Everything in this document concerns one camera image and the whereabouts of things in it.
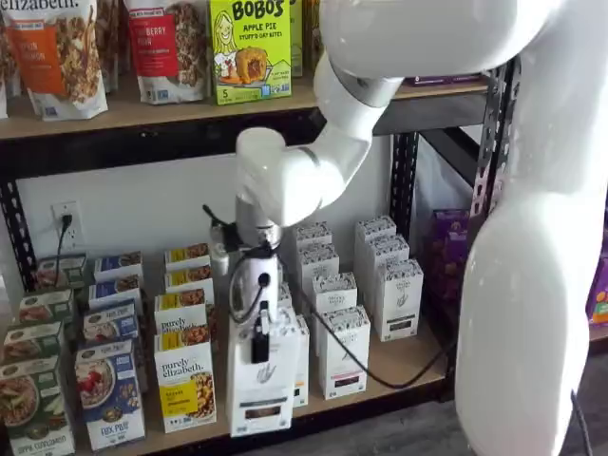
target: granola bag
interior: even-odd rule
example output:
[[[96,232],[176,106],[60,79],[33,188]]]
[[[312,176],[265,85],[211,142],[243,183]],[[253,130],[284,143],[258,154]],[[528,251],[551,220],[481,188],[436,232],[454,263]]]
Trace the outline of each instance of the granola bag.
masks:
[[[90,119],[107,110],[96,0],[6,0],[0,8],[37,115],[45,121]]]
[[[124,0],[142,102],[194,102],[209,94],[207,0]]]

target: white box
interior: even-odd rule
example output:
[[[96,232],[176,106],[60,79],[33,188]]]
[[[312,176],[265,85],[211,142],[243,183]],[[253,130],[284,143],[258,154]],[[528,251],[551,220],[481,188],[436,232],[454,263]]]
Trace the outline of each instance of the white box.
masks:
[[[167,273],[201,268],[210,264],[209,246],[204,243],[190,245],[184,249],[168,250],[164,253],[164,270]]]
[[[96,282],[107,282],[127,276],[137,276],[143,281],[142,252],[97,258],[93,275]]]
[[[209,304],[215,304],[213,293],[213,278],[211,278],[211,266],[185,269],[164,275],[165,292],[181,293],[193,290],[202,290],[202,299]]]
[[[377,279],[373,327],[380,340],[416,335],[424,280],[418,262],[391,262],[380,269]]]
[[[313,279],[314,308],[320,314],[341,311],[357,305],[357,283],[353,273],[315,277]],[[314,354],[319,355],[321,337],[325,331],[315,318],[313,324]]]
[[[323,319],[352,354],[368,366],[370,354],[370,321],[361,306],[323,313]],[[319,356],[319,383],[325,399],[365,391],[368,375],[325,332]]]
[[[164,432],[218,419],[209,329],[194,327],[154,336]]]
[[[279,309],[270,324],[269,361],[251,361],[253,327],[230,321],[226,413],[233,437],[292,425],[301,334],[293,309]]]
[[[91,285],[88,287],[88,308],[91,311],[98,311],[113,304],[133,299],[137,315],[143,315],[140,286],[140,278],[136,275]]]
[[[308,352],[311,342],[311,334],[304,316],[298,315],[296,319],[300,329],[300,354],[297,358],[297,372],[295,373],[294,408],[308,406]]]
[[[373,318],[376,297],[376,276],[381,267],[388,261],[400,261],[409,258],[409,246],[401,235],[387,235],[368,241],[366,249],[368,259],[363,265],[364,276],[367,276],[366,288],[363,289],[365,307]]]
[[[365,268],[367,261],[366,243],[380,236],[394,235],[396,233],[397,226],[389,216],[380,216],[355,223],[353,270],[361,291],[365,290],[367,281],[367,269]]]

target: oat bites box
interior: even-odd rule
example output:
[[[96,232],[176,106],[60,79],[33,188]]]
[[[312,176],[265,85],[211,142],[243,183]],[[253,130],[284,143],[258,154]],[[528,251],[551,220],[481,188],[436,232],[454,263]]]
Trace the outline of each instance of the oat bites box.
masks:
[[[210,0],[218,105],[292,94],[289,0]]]

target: product packaging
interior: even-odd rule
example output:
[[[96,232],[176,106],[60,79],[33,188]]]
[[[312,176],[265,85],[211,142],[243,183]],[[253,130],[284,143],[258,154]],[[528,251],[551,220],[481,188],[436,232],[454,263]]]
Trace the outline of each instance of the product packaging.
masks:
[[[55,283],[57,258],[55,256],[40,258],[36,280],[41,288],[83,288],[86,285],[85,266],[85,254],[61,256],[59,258],[59,277]]]
[[[211,334],[211,347],[215,352],[218,349],[218,315],[216,306],[205,303],[203,297],[203,289],[156,296],[156,333],[175,333],[207,325]]]
[[[367,367],[370,354],[370,321],[365,309],[356,306],[323,313],[322,317],[352,354]],[[327,332],[321,339],[319,382],[325,399],[365,391],[368,382],[368,375]]]
[[[417,333],[423,279],[415,259],[392,262],[380,268],[373,317],[373,327],[380,340]]]
[[[164,268],[167,273],[202,268],[210,264],[211,258],[207,244],[195,244],[185,249],[169,250],[164,253]]]
[[[78,351],[76,380],[93,451],[145,437],[132,341]]]
[[[83,337],[89,347],[120,340],[132,340],[140,390],[148,391],[142,335],[135,312],[135,302],[132,299],[99,312],[86,314],[83,318]]]
[[[210,0],[218,105],[292,94],[287,0]]]
[[[215,423],[216,392],[209,329],[199,326],[156,335],[154,347],[164,431]]]
[[[366,268],[367,242],[380,236],[395,235],[396,233],[397,226],[389,216],[380,216],[355,223],[353,271],[361,292],[365,291],[368,279],[372,279],[372,277],[368,277]]]
[[[198,293],[202,293],[200,299],[205,303],[215,304],[216,302],[210,266],[165,274],[164,289],[168,294],[198,290]]]
[[[269,360],[252,362],[253,327],[230,321],[226,411],[233,437],[291,427],[301,331],[292,309],[269,324]]]
[[[107,110],[95,40],[97,2],[67,0],[2,14],[36,115],[45,121],[90,119]]]
[[[209,93],[207,0],[125,0],[141,100],[194,102]]]
[[[76,451],[59,356],[0,368],[0,401],[13,454],[64,456]]]
[[[93,275],[96,282],[107,282],[127,276],[137,276],[143,281],[142,252],[97,258]]]
[[[99,311],[129,299],[133,299],[137,315],[143,315],[140,278],[136,275],[128,275],[88,287],[88,308],[91,311]]]
[[[357,305],[357,283],[353,273],[317,276],[313,279],[314,308],[319,314],[341,311]],[[314,319],[314,354],[319,355],[325,329]]]
[[[368,315],[373,318],[376,298],[376,278],[381,267],[388,261],[399,261],[409,258],[409,246],[401,235],[381,236],[367,242],[366,252],[368,259],[363,268],[364,275],[369,280],[366,282],[366,289],[363,290],[364,302]]]
[[[308,406],[308,352],[311,342],[311,335],[304,316],[298,315],[296,321],[300,330],[300,351],[297,357],[297,370],[295,371],[294,408]]]
[[[292,37],[292,76],[297,78],[302,76],[304,65],[304,54],[302,53],[303,36],[302,36],[302,16],[304,0],[290,0],[290,20],[291,20],[291,37]]]

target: green oatmeal box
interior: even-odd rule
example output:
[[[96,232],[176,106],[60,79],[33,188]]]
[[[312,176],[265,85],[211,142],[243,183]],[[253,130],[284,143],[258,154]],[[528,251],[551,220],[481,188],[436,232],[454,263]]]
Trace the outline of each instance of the green oatmeal box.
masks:
[[[210,0],[218,105],[292,94],[289,0]]]

